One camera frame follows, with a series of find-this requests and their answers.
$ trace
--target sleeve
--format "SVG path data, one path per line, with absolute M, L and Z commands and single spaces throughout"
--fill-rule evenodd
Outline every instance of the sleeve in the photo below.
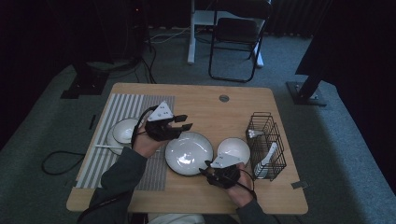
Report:
M 245 206 L 236 209 L 236 213 L 241 220 L 241 224 L 263 224 L 263 223 L 271 223 L 268 220 L 270 217 L 267 216 L 263 211 L 260 205 L 256 200 L 252 200 L 250 203 Z
M 117 162 L 102 175 L 102 187 L 93 193 L 90 207 L 122 196 L 114 203 L 91 211 L 78 223 L 124 223 L 134 188 L 145 172 L 146 163 L 145 157 L 125 147 Z

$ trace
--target cable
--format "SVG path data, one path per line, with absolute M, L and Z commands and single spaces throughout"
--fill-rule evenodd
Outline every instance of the cable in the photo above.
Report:
M 132 68 L 135 68 L 140 62 L 141 62 L 141 58 L 140 57 L 136 57 L 131 59 L 128 63 L 117 66 L 117 67 L 113 67 L 113 68 L 108 68 L 108 69 L 100 69 L 100 68 L 94 68 L 97 69 L 99 71 L 103 71 L 103 72 L 119 72 L 119 71 L 129 71 Z
M 272 215 L 272 217 L 275 219 L 275 221 L 276 221 L 277 224 L 281 224 L 279 218 L 277 218 L 276 215 Z
M 71 166 L 70 168 L 61 171 L 59 173 L 52 173 L 47 171 L 46 169 L 46 161 L 53 155 L 58 154 L 58 153 L 64 153 L 64 154 L 72 154 L 72 155 L 79 155 L 81 156 L 81 159 L 79 159 L 73 166 Z M 41 162 L 41 170 L 47 174 L 47 175 L 63 175 L 66 174 L 67 172 L 71 171 L 73 168 L 75 168 L 80 162 L 82 162 L 82 160 L 84 160 L 85 154 L 84 153 L 77 153 L 77 152 L 69 152 L 69 151 L 54 151 L 51 152 L 42 162 Z
M 122 198 L 124 198 L 125 196 L 127 196 L 128 194 L 132 194 L 132 190 L 128 190 L 128 191 L 125 191 L 119 195 L 116 195 L 114 198 L 111 198 L 103 203 L 98 203 L 93 206 L 90 206 L 84 212 L 82 212 L 81 215 L 79 215 L 77 222 L 80 222 L 85 216 L 87 216 L 89 213 L 93 212 L 94 210 L 99 209 L 103 206 L 115 203 L 115 202 L 121 200 Z
M 253 189 L 250 189 L 250 188 L 246 187 L 245 185 L 239 183 L 238 181 L 234 181 L 233 179 L 231 179 L 231 178 L 228 177 L 228 176 L 224 176 L 224 178 L 230 180 L 231 182 L 235 183 L 236 185 L 238 185 L 238 186 L 242 187 L 243 189 L 247 190 L 247 191 L 253 196 L 253 198 L 254 198 L 255 200 L 257 200 L 257 195 L 256 195 L 256 192 L 254 191 L 253 176 L 251 176 L 251 174 L 249 174 L 249 173 L 248 173 L 247 171 L 245 171 L 245 170 L 241 170 L 241 169 L 238 169 L 238 170 L 244 172 L 245 174 L 247 174 L 247 175 L 250 177 L 250 179 L 251 179 L 251 181 L 252 181 L 252 183 L 253 183 L 253 186 L 252 186 Z
M 300 217 L 298 217 L 298 216 L 294 216 L 294 217 L 297 219 L 298 223 L 304 224 L 303 221 L 300 219 Z
M 162 44 L 162 43 L 165 43 L 166 41 L 168 41 L 168 40 L 170 40 L 170 39 L 172 39 L 172 38 L 174 38 L 174 37 L 176 37 L 176 36 L 178 36 L 178 35 L 183 35 L 187 30 L 189 30 L 190 29 L 190 26 L 189 27 L 187 27 L 186 29 L 183 29 L 181 32 L 179 32 L 179 33 L 176 33 L 176 34 L 169 34 L 169 35 L 166 35 L 166 34 L 161 34 L 161 35 L 155 35 L 155 36 L 153 36 L 151 39 L 154 39 L 154 38 L 157 38 L 157 37 L 159 37 L 159 36 L 169 36 L 168 38 L 166 38 L 165 40 L 163 40 L 163 41 L 160 41 L 160 42 L 152 42 L 151 41 L 151 44 Z
M 153 58 L 151 60 L 151 64 L 148 65 L 147 62 L 144 59 L 142 59 L 142 62 L 148 69 L 148 77 L 149 77 L 149 81 L 148 82 L 150 82 L 151 84 L 157 84 L 157 82 L 154 79 L 154 76 L 152 75 L 152 70 L 151 70 L 152 69 L 152 65 L 154 65 L 155 58 L 157 57 L 157 50 L 154 47 L 151 47 L 151 48 L 154 51 L 154 56 L 153 56 Z
M 139 124 L 142 123 L 143 117 L 145 117 L 146 114 L 147 114 L 149 111 L 155 110 L 157 107 L 158 107 L 157 105 L 152 106 L 152 107 L 149 107 L 148 109 L 146 109 L 146 110 L 142 113 L 142 115 L 140 115 L 139 120 L 137 121 L 136 125 L 134 126 L 134 132 L 132 133 L 132 137 L 131 137 L 131 147 L 134 147 L 134 141 L 136 140 L 136 137 L 137 137 L 139 134 L 141 134 L 141 133 L 138 133 L 137 130 L 139 129 Z
M 122 74 L 122 75 L 118 75 L 118 76 L 114 76 L 114 77 L 109 77 L 109 78 L 126 77 L 126 76 L 128 76 L 128 75 L 134 73 L 134 75 L 135 75 L 135 77 L 136 77 L 136 79 L 137 79 L 137 82 L 140 82 L 139 77 L 137 76 L 136 71 L 137 71 L 137 69 L 140 68 L 140 65 L 141 65 L 141 64 L 142 64 L 142 60 L 139 61 L 139 63 L 134 67 L 134 69 L 133 69 L 132 71 L 128 71 L 127 69 L 125 69 L 125 71 L 128 71 L 127 73 Z

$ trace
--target white table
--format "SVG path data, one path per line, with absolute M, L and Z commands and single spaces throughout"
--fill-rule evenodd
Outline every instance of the white table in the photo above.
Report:
M 213 25 L 213 13 L 213 11 L 208 10 L 195 10 L 195 0 L 191 0 L 191 34 L 189 56 L 187 59 L 188 64 L 194 64 L 195 61 L 195 25 Z M 218 18 L 221 17 L 236 18 L 233 14 L 228 12 L 220 12 Z M 263 67 L 263 65 L 262 56 L 259 54 L 257 66 Z

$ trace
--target striped placemat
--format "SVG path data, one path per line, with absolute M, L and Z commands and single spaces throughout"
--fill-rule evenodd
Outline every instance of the striped placemat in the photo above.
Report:
M 166 101 L 171 110 L 173 110 L 175 96 L 111 94 L 102 123 L 96 136 L 93 137 L 94 145 L 105 145 L 108 132 L 118 121 L 128 118 L 139 118 L 147 108 L 159 105 L 163 101 Z M 167 169 L 164 148 L 159 148 L 159 152 L 148 159 L 146 172 L 135 189 L 164 190 Z M 106 147 L 95 146 L 91 148 L 87 156 L 88 159 L 78 179 L 76 188 L 95 189 L 101 187 L 100 178 L 102 174 L 116 162 L 119 156 Z

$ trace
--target white plate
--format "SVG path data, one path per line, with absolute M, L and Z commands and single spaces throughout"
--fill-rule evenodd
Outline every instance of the white plate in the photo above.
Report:
M 180 175 L 198 175 L 206 169 L 205 161 L 213 160 L 213 147 L 199 133 L 185 132 L 168 143 L 165 159 L 169 167 Z
M 138 119 L 123 119 L 117 122 L 113 129 L 114 139 L 122 144 L 130 143 L 137 122 Z
M 250 159 L 250 148 L 248 144 L 240 138 L 227 138 L 218 147 L 218 155 L 225 153 L 239 158 L 245 165 Z

